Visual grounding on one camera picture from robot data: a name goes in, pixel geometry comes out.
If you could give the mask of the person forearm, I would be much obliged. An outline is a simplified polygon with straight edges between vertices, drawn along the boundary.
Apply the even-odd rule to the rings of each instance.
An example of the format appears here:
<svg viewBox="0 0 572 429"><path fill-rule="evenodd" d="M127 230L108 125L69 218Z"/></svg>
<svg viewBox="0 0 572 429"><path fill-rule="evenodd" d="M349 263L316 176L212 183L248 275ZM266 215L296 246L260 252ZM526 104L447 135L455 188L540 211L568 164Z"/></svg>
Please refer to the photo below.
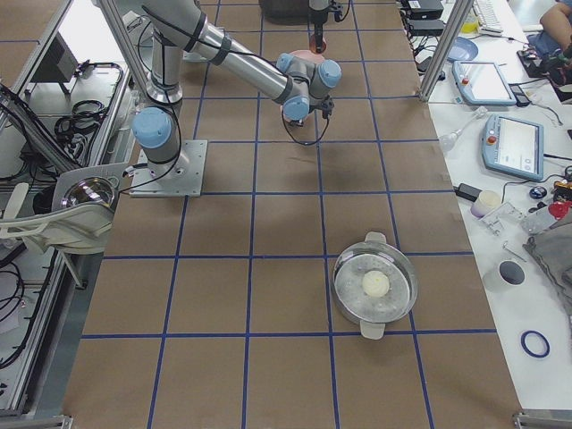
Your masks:
<svg viewBox="0 0 572 429"><path fill-rule="evenodd" d="M547 33L562 49L571 43L571 3L558 1L540 19L543 31Z"/></svg>

